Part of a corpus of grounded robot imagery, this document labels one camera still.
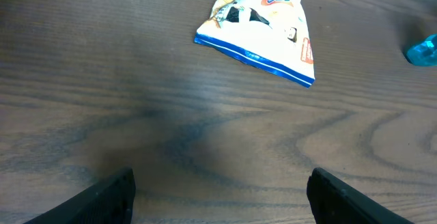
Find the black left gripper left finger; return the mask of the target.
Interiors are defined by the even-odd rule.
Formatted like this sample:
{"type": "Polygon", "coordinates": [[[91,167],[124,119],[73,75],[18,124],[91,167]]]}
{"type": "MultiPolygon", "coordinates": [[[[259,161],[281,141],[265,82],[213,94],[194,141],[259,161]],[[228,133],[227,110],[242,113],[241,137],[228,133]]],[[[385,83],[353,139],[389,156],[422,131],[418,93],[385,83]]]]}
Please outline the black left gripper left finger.
{"type": "Polygon", "coordinates": [[[131,224],[135,193],[125,167],[25,224],[131,224]]]}

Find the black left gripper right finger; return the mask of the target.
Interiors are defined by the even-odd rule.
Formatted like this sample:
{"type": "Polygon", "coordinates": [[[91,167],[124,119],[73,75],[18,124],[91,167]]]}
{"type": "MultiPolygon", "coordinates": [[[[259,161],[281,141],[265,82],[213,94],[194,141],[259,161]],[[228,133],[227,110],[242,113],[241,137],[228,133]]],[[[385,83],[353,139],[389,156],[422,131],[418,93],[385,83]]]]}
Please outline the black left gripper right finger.
{"type": "Polygon", "coordinates": [[[317,224],[412,224],[320,167],[308,179],[307,198],[317,224]]]}

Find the teal mouthwash bottle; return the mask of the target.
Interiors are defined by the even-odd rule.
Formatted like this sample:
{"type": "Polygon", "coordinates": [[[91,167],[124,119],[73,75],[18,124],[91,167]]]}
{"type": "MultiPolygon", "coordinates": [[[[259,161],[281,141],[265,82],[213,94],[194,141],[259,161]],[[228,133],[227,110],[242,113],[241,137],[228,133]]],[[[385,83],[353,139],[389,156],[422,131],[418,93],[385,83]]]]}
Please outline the teal mouthwash bottle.
{"type": "Polygon", "coordinates": [[[435,66],[436,34],[427,37],[420,44],[410,47],[406,52],[406,58],[415,66],[435,66]]]}

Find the snack bag with red label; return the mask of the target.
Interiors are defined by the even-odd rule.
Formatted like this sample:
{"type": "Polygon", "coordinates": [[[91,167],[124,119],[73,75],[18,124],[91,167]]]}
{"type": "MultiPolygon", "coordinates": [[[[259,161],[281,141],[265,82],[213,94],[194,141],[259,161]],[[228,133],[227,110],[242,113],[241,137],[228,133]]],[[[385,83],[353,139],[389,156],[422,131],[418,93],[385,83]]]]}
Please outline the snack bag with red label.
{"type": "Polygon", "coordinates": [[[315,81],[302,0],[216,0],[198,44],[304,87],[315,81]]]}

